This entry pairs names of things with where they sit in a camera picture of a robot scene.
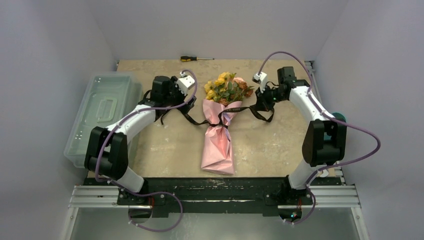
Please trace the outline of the flower bouquet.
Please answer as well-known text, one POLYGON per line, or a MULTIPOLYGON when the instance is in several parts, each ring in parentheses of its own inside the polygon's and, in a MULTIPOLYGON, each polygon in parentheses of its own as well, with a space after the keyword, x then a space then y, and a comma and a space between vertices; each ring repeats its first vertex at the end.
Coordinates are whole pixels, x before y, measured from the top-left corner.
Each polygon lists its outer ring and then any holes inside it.
POLYGON ((204 85, 205 99, 228 106, 233 102, 242 102, 250 98, 254 88, 248 85, 243 78, 235 72, 223 72, 214 81, 208 81, 204 85))

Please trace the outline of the black printed ribbon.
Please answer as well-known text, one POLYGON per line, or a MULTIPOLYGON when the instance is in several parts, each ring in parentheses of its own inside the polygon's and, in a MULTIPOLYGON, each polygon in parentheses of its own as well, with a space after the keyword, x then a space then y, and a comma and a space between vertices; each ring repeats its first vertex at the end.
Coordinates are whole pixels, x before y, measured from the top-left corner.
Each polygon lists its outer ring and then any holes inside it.
POLYGON ((259 111, 258 110, 256 110, 256 106, 255 105, 251 105, 251 106, 249 106, 249 107, 232 107, 232 108, 229 108, 229 109, 226 109, 226 110, 223 110, 223 111, 221 111, 219 114, 218 114, 218 117, 219 117, 219 122, 218 123, 211 123, 210 121, 208 121, 207 119, 205 119, 204 121, 202 121, 202 122, 197 122, 197 121, 195 121, 188 113, 189 113, 189 111, 190 111, 190 109, 191 108, 189 108, 188 106, 182 106, 182 107, 179 107, 179 108, 177 108, 177 110, 179 110, 180 111, 180 113, 191 123, 191 124, 193 124, 193 125, 196 125, 196 126, 200 126, 200 125, 205 125, 205 124, 207 124, 207 125, 209 125, 210 127, 224 127, 224 128, 228 128, 228 126, 226 125, 226 124, 224 124, 224 121, 221 119, 221 117, 224 115, 224 114, 229 114, 229 113, 240 113, 240 112, 242 112, 242 111, 244 111, 244 110, 247 110, 247 109, 249 109, 250 110, 250 112, 253 114, 253 116, 255 117, 255 118, 257 118, 257 119, 259 119, 259 120, 262 120, 262 121, 264 121, 264 122, 267 122, 267 123, 270 123, 272 120, 273 120, 273 117, 274 117, 274 114, 275 114, 275 110, 274 110, 274 108, 271 108, 271 109, 269 109, 269 110, 265 110, 266 112, 271 112, 272 114, 271 114, 271 116, 269 117, 269 118, 265 118, 263 115, 261 115, 260 113, 259 113, 259 111))

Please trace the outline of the clear plastic storage box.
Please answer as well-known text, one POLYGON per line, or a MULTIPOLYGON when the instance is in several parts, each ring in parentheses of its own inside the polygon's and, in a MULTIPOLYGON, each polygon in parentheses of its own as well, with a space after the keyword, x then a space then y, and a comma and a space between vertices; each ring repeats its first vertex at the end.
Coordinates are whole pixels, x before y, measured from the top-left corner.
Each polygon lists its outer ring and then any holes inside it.
POLYGON ((131 72, 94 73, 87 85, 64 149, 64 156, 84 168, 90 133, 107 127, 129 114, 141 100, 142 84, 131 72))

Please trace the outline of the pink wrapping paper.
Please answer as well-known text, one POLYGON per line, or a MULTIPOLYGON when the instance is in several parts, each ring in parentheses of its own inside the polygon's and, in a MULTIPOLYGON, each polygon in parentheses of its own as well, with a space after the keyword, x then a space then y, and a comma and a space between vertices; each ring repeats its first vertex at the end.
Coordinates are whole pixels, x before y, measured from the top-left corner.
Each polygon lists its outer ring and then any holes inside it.
POLYGON ((200 165, 202 170, 224 175, 235 173, 232 139, 228 127, 236 113, 223 111, 241 106, 241 101, 235 101, 225 106, 212 100, 203 100, 203 114, 210 122, 210 126, 204 135, 200 165))

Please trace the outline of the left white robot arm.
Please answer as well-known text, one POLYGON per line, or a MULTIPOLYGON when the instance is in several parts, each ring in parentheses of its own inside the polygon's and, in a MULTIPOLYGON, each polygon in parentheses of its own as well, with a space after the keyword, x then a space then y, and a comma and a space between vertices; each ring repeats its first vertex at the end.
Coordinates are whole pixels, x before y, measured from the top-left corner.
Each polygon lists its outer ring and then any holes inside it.
POLYGON ((144 178, 129 166, 128 144, 168 111, 193 106, 195 95, 188 93, 197 89, 198 82, 193 73, 186 73, 156 76, 151 90, 129 114, 107 127, 96 126, 90 133, 84 167, 94 172, 97 181, 113 181, 130 191, 130 199, 138 205, 148 201, 149 191, 143 187, 144 178))

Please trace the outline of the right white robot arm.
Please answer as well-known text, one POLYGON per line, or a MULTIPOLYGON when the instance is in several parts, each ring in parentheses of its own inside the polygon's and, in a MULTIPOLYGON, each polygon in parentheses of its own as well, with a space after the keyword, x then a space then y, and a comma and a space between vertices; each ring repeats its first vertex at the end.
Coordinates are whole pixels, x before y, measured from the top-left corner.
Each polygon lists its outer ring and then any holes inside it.
POLYGON ((277 76, 278 86, 269 87, 266 73, 253 75, 252 80, 259 85, 255 92, 255 109, 268 112, 273 110, 275 103, 290 101, 308 122, 301 146, 303 159, 288 175, 289 185, 280 191, 282 200, 292 204, 300 198, 300 190, 307 187, 322 167, 331 166, 344 158, 347 128, 342 117, 332 120, 334 116, 318 102, 309 83, 296 78, 292 67, 278 69, 277 76))

